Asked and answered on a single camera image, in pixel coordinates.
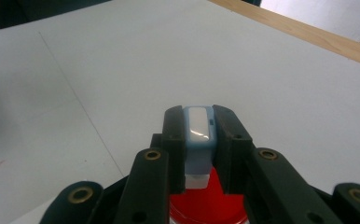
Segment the red circular object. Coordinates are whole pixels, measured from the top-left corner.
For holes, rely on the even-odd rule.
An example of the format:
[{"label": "red circular object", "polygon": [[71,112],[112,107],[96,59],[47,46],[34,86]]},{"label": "red circular object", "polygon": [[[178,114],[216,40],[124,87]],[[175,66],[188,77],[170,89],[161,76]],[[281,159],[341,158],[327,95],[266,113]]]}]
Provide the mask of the red circular object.
[{"label": "red circular object", "polygon": [[247,220],[243,195],[225,195],[215,168],[206,189],[171,195],[171,218],[179,224],[240,224]]}]

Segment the white and blue object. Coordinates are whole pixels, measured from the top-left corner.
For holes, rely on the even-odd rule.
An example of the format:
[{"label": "white and blue object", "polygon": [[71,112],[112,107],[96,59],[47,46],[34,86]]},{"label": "white and blue object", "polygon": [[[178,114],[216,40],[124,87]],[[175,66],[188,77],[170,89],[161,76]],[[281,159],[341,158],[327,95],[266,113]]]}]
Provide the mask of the white and blue object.
[{"label": "white and blue object", "polygon": [[211,106],[187,106],[183,111],[186,123],[186,189],[205,189],[217,144],[215,112]]}]

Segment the table surface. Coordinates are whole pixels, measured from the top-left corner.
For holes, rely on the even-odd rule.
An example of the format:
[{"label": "table surface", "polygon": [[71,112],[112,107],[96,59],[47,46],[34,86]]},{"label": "table surface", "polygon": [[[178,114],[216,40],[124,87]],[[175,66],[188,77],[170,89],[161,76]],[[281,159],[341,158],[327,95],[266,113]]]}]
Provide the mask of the table surface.
[{"label": "table surface", "polygon": [[316,188],[360,183],[359,62],[212,2],[116,0],[0,31],[0,223],[127,175],[175,105],[231,108]]}]

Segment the white table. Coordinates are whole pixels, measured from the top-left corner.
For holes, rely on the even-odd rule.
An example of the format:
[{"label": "white table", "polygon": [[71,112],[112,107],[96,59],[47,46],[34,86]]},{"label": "white table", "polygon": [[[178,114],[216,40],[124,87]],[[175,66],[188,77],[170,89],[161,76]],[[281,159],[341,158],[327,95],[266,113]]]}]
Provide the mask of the white table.
[{"label": "white table", "polygon": [[115,0],[1,30],[0,223],[37,207],[14,221],[36,222],[77,180],[107,187],[167,108],[213,104],[316,188],[360,183],[360,63],[201,0]]}]

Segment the wooden strip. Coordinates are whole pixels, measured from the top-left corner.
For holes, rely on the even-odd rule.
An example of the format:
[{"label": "wooden strip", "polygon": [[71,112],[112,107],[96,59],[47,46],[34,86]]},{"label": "wooden strip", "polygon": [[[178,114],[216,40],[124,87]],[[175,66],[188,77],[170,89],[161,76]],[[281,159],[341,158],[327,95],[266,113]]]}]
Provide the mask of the wooden strip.
[{"label": "wooden strip", "polygon": [[261,7],[244,3],[241,0],[210,0],[211,2],[239,13],[254,21],[308,41],[313,45],[328,49],[360,63],[360,43],[340,35],[295,21]]}]

